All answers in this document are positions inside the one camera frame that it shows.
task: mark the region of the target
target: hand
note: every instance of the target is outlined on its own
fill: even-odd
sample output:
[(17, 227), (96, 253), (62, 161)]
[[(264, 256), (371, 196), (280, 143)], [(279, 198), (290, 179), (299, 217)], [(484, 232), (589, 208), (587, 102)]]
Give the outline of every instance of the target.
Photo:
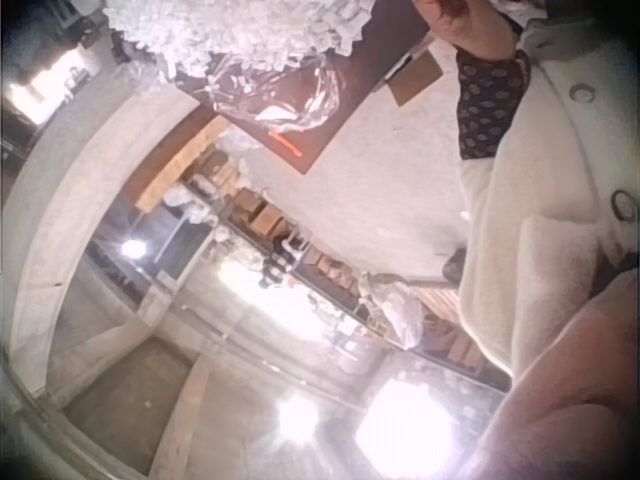
[(513, 58), (518, 41), (488, 0), (413, 0), (435, 36), (484, 60)]

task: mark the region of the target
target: concrete floor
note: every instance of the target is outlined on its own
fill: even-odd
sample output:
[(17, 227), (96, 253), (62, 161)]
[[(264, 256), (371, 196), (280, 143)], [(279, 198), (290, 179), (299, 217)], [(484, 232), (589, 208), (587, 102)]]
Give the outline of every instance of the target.
[(150, 338), (102, 374), (65, 409), (105, 451), (147, 475), (191, 364)]
[(309, 228), (328, 253), (373, 272), (441, 279), (466, 244), (457, 178), (455, 50), (430, 47), (444, 76), (402, 108), (370, 95), (305, 176), (264, 149), (248, 152), (254, 187)]

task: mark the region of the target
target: dark patterned sleeve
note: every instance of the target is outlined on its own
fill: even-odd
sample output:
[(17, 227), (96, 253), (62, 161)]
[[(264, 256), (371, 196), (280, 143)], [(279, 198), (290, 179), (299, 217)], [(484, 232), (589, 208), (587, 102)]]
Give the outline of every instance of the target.
[(463, 160), (494, 157), (529, 84), (527, 55), (491, 62), (458, 51), (458, 128)]

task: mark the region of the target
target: bright light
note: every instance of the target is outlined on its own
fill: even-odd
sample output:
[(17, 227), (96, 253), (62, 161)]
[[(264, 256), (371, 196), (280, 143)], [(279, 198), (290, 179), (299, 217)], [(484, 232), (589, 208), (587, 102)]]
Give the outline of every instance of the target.
[(356, 443), (385, 477), (426, 477), (451, 456), (451, 420), (425, 386), (391, 380), (374, 399)]
[(142, 240), (127, 240), (122, 244), (121, 252), (125, 257), (137, 260), (147, 254), (147, 244)]
[(12, 86), (9, 99), (36, 125), (43, 124), (71, 94), (65, 82), (71, 78), (72, 67), (85, 67), (77, 49), (66, 52), (50, 69), (38, 73), (31, 81), (30, 89), (19, 85)]
[(309, 291), (304, 287), (264, 289), (258, 285), (262, 274), (233, 260), (226, 260), (218, 272), (222, 282), (246, 302), (255, 305), (302, 340), (319, 341), (325, 326), (313, 312)]
[(280, 433), (297, 444), (313, 438), (318, 425), (318, 411), (313, 403), (302, 397), (292, 397), (279, 408)]

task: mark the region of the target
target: coat button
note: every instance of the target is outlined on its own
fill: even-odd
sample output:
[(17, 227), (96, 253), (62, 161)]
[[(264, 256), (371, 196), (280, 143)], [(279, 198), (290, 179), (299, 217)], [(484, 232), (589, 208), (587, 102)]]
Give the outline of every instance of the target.
[(571, 100), (578, 103), (591, 103), (596, 98), (596, 90), (586, 83), (578, 83), (569, 90)]

